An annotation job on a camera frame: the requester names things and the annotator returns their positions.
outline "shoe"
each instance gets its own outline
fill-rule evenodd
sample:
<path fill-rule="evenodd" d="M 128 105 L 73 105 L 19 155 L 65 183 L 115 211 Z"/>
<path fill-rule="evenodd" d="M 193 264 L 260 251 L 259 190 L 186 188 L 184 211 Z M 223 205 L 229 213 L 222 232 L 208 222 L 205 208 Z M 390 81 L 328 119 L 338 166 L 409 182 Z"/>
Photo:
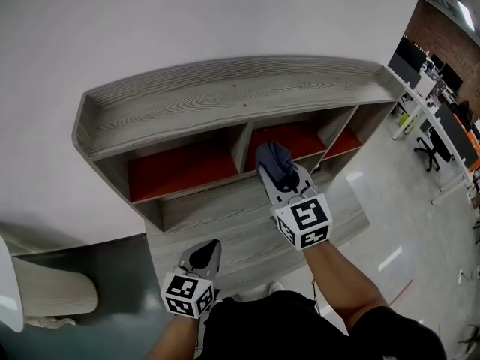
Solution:
<path fill-rule="evenodd" d="M 256 286 L 255 288 L 249 289 L 248 291 L 237 293 L 236 295 L 232 296 L 232 298 L 236 302 L 241 303 L 253 302 L 254 300 L 260 300 L 268 296 L 268 291 L 269 285 L 262 284 L 260 286 Z"/>
<path fill-rule="evenodd" d="M 270 296 L 273 292 L 284 291 L 285 287 L 280 281 L 273 281 L 268 285 L 268 295 Z"/>

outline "red line on floor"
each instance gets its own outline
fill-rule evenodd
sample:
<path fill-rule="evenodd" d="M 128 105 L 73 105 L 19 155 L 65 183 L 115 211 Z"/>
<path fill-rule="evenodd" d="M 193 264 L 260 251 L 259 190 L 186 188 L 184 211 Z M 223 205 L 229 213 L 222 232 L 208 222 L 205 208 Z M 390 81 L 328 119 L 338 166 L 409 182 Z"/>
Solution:
<path fill-rule="evenodd" d="M 400 291 L 398 295 L 395 296 L 395 298 L 391 301 L 391 303 L 388 305 L 389 307 L 392 306 L 393 303 L 395 303 L 400 296 L 402 296 L 402 293 L 404 293 L 407 288 L 410 286 L 410 284 L 413 283 L 413 279 L 408 282 L 408 284 Z"/>

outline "curved wooden top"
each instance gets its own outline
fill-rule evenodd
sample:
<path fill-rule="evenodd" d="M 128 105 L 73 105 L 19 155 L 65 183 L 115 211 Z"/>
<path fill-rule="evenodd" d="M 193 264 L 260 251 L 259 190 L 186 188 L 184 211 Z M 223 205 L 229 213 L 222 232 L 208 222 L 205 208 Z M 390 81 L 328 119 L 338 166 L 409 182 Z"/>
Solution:
<path fill-rule="evenodd" d="M 154 70 L 85 93 L 73 141 L 100 160 L 255 119 L 395 100 L 383 66 L 322 56 L 259 56 Z"/>

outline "wooden shelf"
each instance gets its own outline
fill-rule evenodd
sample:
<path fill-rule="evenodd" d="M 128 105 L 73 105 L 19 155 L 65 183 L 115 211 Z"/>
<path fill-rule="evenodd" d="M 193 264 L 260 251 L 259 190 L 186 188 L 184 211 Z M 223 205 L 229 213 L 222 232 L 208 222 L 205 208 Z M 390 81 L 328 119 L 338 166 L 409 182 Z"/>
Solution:
<path fill-rule="evenodd" d="M 209 139 L 128 162 L 132 203 L 238 175 L 225 140 Z"/>
<path fill-rule="evenodd" d="M 74 141 L 98 161 L 279 113 L 393 102 L 398 93 L 380 79 L 381 68 L 364 61 L 266 56 L 156 70 L 89 91 Z"/>
<path fill-rule="evenodd" d="M 248 146 L 245 172 L 255 170 L 255 153 L 258 146 L 269 141 L 277 141 L 292 152 L 292 159 L 304 158 L 324 152 L 323 145 L 314 127 L 307 121 L 260 128 L 252 132 Z"/>
<path fill-rule="evenodd" d="M 330 150 L 327 152 L 323 160 L 342 155 L 346 152 L 353 151 L 362 147 L 362 143 L 353 133 L 353 131 L 346 126 L 340 136 L 335 140 Z"/>

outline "computer monitor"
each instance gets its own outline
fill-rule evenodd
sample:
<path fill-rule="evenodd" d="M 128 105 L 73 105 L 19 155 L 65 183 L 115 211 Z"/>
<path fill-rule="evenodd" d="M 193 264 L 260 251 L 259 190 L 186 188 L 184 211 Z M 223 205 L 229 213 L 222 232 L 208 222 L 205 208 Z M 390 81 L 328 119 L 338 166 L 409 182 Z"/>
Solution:
<path fill-rule="evenodd" d="M 401 38 L 395 53 L 405 60 L 416 72 L 420 72 L 427 58 L 427 55 L 405 36 Z"/>
<path fill-rule="evenodd" d="M 442 60 L 440 60 L 440 57 L 435 55 L 435 53 L 432 54 L 432 57 L 430 57 L 430 60 L 435 64 L 436 69 L 439 71 L 442 69 L 443 65 L 445 64 Z"/>
<path fill-rule="evenodd" d="M 450 65 L 445 63 L 442 70 L 440 71 L 440 76 L 445 84 L 453 91 L 456 92 L 460 89 L 464 81 L 457 75 Z"/>

